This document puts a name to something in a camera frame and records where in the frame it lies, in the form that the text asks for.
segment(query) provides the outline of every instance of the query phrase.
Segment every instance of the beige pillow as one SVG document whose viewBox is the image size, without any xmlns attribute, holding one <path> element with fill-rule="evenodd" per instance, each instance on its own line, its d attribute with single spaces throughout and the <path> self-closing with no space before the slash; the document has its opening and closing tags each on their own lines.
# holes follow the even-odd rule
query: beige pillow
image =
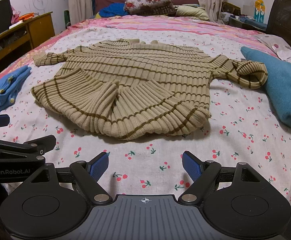
<svg viewBox="0 0 291 240">
<path fill-rule="evenodd" d="M 191 6 L 180 5 L 176 10 L 176 16 L 194 16 L 203 21 L 208 21 L 209 16 L 207 12 L 201 8 L 194 8 Z"/>
</svg>

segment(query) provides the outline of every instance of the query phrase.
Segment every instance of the wooden desk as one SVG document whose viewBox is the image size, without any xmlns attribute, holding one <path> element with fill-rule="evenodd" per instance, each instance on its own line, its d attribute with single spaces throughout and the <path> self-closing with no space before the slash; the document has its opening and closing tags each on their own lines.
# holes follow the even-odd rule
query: wooden desk
<svg viewBox="0 0 291 240">
<path fill-rule="evenodd" d="M 10 30 L 0 33 L 0 44 L 15 33 L 23 34 L 23 36 L 0 50 L 0 72 L 19 57 L 55 35 L 51 13 L 33 17 Z"/>
</svg>

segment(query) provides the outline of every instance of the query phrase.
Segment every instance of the floral pillow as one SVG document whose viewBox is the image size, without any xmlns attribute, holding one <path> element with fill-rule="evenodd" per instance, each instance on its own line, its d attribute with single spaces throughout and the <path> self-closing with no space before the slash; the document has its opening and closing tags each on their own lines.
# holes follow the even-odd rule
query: floral pillow
<svg viewBox="0 0 291 240">
<path fill-rule="evenodd" d="M 126 0 L 124 10 L 131 15 L 162 15 L 175 12 L 172 0 Z"/>
</svg>

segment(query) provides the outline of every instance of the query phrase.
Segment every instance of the triangular cutout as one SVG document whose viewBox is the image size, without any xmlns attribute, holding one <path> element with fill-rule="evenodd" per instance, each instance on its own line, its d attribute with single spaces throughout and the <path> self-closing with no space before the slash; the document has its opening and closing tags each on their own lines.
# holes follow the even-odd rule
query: triangular cutout
<svg viewBox="0 0 291 240">
<path fill-rule="evenodd" d="M 35 177 L 31 183 L 38 183 L 38 182 L 49 182 L 50 181 L 50 175 L 48 169 L 44 169 L 40 172 L 40 174 Z"/>
<path fill-rule="evenodd" d="M 0 159 L 23 159 L 26 158 L 24 155 L 0 152 Z"/>
<path fill-rule="evenodd" d="M 242 169 L 241 181 L 260 182 L 260 180 L 255 177 L 247 168 Z"/>
</svg>

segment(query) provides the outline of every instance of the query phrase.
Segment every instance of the teal fabric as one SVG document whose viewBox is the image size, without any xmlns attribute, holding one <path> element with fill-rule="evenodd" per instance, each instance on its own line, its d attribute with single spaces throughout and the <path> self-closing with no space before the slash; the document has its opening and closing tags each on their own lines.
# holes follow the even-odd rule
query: teal fabric
<svg viewBox="0 0 291 240">
<path fill-rule="evenodd" d="M 0 111 L 13 105 L 21 87 L 30 75 L 31 67 L 25 65 L 0 79 Z"/>
<path fill-rule="evenodd" d="M 269 74 L 265 91 L 279 119 L 291 127 L 291 63 L 247 47 L 242 47 L 241 52 L 247 60 L 265 64 Z"/>
</svg>

